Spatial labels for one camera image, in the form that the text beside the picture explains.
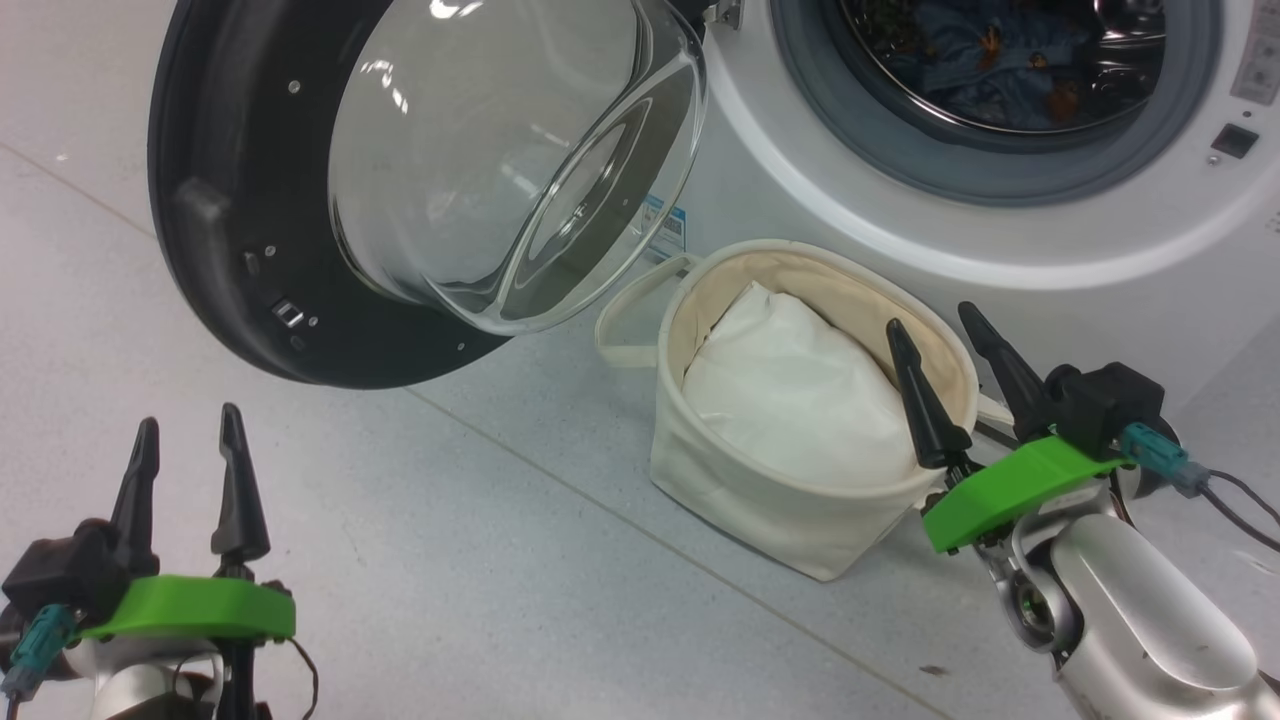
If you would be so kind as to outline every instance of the door hinge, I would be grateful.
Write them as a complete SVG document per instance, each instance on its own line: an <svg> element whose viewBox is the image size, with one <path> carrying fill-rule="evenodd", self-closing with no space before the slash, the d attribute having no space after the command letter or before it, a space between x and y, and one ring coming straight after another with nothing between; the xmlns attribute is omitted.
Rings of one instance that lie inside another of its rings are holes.
<svg viewBox="0 0 1280 720"><path fill-rule="evenodd" d="M742 0L716 0L703 13L707 24L721 23L742 29Z"/></svg>

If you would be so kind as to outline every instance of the green bracket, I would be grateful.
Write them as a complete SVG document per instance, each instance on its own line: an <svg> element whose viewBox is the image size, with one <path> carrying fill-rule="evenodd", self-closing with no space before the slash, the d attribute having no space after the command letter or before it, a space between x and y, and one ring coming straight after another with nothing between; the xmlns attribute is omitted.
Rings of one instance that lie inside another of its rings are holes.
<svg viewBox="0 0 1280 720"><path fill-rule="evenodd" d="M133 580L115 615L81 637L283 641L293 637L296 625L293 598L279 591L234 578L156 575Z"/></svg>
<svg viewBox="0 0 1280 720"><path fill-rule="evenodd" d="M924 514L924 532L938 552L964 547L1126 462L1097 462L1057 436L1029 442L948 491Z"/></svg>

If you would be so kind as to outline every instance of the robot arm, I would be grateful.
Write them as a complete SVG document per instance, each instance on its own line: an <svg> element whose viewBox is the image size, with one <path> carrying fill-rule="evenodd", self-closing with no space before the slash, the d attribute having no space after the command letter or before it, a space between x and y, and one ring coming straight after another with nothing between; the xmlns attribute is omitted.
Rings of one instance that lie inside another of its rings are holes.
<svg viewBox="0 0 1280 720"><path fill-rule="evenodd" d="M934 548L974 547L1014 632L1052 659L1082 717L1280 719L1248 641L1133 528L1107 483L1140 464L1188 497L1203 489L1208 471L1148 427L1164 424L1164 389L1119 364L1064 366L1046 388L977 307L961 305L960 316L1023 445L991 468L972 462L968 433L946 416L905 328L890 323L918 460L947 470L947 491L924 510Z"/></svg>
<svg viewBox="0 0 1280 720"><path fill-rule="evenodd" d="M1244 634L1132 525L1087 514L1048 555L1078 614L1057 682L1082 717L1280 717Z"/></svg>
<svg viewBox="0 0 1280 720"><path fill-rule="evenodd" d="M283 584L257 584L247 565L270 541L239 410L223 406L212 578L161 575L151 552L159 442L156 421L143 420L110 521L36 541L4 580L12 605L0 612L0 693L9 717L44 680L77 678L95 684L90 720L270 717L253 696L253 655L268 641L292 641L296 606ZM212 678L189 673L206 664Z"/></svg>

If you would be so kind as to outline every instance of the blue clothing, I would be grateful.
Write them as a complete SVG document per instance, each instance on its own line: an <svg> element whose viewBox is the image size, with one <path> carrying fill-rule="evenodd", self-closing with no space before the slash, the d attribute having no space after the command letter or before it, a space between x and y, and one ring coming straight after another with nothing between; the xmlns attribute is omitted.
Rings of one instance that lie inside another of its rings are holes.
<svg viewBox="0 0 1280 720"><path fill-rule="evenodd" d="M1014 8L1012 0L920 0L914 12L929 50L891 69L934 105L1018 129L1051 129L1047 99L1073 74L1085 31L1066 18ZM998 50L983 45L998 37Z"/></svg>

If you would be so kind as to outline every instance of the button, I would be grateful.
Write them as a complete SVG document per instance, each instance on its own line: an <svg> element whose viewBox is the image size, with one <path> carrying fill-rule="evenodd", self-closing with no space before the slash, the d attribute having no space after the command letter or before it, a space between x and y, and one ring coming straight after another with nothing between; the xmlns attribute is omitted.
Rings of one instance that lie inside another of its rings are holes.
<svg viewBox="0 0 1280 720"><path fill-rule="evenodd" d="M1231 158L1244 158L1257 141L1258 133L1226 123L1213 141L1213 150L1226 152Z"/></svg>
<svg viewBox="0 0 1280 720"><path fill-rule="evenodd" d="M275 316L279 318L280 322L284 323L284 327L287 328L297 327L297 324L301 323L303 318L306 318L302 310L298 310L297 306L294 306L288 300L282 300L276 302L275 307L271 307L271 313L274 313Z"/></svg>

